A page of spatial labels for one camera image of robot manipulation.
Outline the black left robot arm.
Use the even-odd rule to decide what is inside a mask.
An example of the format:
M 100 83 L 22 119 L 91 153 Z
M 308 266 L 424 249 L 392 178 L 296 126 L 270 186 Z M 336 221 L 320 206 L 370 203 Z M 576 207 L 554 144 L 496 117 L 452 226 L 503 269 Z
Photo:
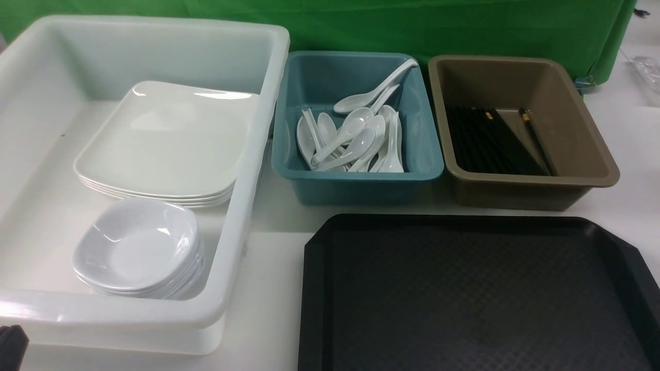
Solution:
M 21 369 L 29 341 L 23 327 L 1 327 L 1 370 Z

